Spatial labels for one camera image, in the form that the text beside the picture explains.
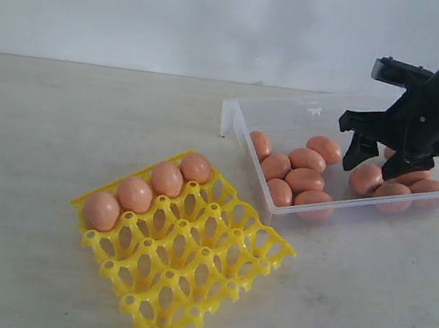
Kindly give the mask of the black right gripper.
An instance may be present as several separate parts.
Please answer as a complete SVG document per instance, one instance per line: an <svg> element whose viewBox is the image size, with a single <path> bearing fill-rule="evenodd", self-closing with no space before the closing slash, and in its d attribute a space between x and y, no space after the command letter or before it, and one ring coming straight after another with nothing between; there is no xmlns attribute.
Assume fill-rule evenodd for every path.
<svg viewBox="0 0 439 328"><path fill-rule="evenodd" d="M344 154L344 171L379 155L379 143L412 156L439 157L439 89L413 88L386 111L346 111L339 118L342 132L353 132ZM395 152L382 166L385 181L415 171L431 171L433 158L405 158Z"/></svg>

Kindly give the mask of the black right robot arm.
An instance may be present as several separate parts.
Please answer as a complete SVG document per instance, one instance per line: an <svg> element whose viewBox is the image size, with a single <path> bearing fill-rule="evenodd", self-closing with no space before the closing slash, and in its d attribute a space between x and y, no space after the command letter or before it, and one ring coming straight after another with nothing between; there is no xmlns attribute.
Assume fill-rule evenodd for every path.
<svg viewBox="0 0 439 328"><path fill-rule="evenodd" d="M353 134L343 169L351 171L378 156L380 144L394 151L381 169L385 180L432 169L439 157L439 69L431 72L383 57L374 63L371 77L402 87L404 94L386 111L340 116L339 130Z"/></svg>

